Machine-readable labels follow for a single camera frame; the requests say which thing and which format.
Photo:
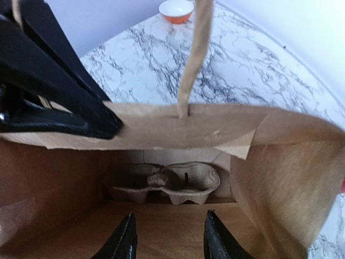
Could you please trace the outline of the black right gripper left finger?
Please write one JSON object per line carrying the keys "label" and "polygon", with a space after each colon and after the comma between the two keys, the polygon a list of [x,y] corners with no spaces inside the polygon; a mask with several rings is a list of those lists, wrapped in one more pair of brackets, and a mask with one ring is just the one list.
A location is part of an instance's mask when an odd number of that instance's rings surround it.
{"label": "black right gripper left finger", "polygon": [[91,259],[135,259],[136,252],[136,218],[134,213],[129,213]]}

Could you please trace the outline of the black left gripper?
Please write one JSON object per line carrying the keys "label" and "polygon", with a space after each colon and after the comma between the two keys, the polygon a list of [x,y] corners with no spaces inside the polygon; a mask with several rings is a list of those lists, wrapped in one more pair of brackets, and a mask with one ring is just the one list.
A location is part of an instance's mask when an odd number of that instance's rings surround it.
{"label": "black left gripper", "polygon": [[122,120],[86,71],[45,1],[12,1],[24,32],[1,17],[1,133],[112,139]]}

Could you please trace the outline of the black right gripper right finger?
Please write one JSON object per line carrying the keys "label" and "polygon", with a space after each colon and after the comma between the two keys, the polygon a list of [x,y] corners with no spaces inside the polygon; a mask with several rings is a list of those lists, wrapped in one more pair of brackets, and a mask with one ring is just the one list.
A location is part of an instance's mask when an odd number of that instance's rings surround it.
{"label": "black right gripper right finger", "polygon": [[204,224],[205,259],[253,259],[226,228],[214,210],[208,210]]}

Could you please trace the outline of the brown cardboard cup carrier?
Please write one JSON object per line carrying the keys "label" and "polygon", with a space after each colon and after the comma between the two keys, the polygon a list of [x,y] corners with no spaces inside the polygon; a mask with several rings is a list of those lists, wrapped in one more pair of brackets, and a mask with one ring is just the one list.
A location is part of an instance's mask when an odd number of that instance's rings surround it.
{"label": "brown cardboard cup carrier", "polygon": [[167,166],[133,163],[109,170],[101,182],[115,201],[144,204],[150,192],[159,192],[174,205],[187,201],[202,205],[219,187],[220,177],[211,165],[203,162]]}

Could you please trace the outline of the brown paper bag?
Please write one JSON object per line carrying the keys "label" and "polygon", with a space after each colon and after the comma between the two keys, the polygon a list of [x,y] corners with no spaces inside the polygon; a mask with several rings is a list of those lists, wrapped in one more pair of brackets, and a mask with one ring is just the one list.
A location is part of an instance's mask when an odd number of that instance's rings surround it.
{"label": "brown paper bag", "polygon": [[344,130],[192,104],[213,2],[196,2],[174,105],[113,103],[50,7],[1,13],[1,258],[306,258],[344,179]]}

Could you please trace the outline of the orange object behind left arm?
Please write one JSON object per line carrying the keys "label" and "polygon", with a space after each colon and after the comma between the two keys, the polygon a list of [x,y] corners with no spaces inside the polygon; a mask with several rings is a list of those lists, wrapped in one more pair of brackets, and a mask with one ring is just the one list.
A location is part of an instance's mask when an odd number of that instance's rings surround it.
{"label": "orange object behind left arm", "polygon": [[194,4],[185,0],[164,1],[158,7],[160,14],[173,24],[185,23],[194,10]]}

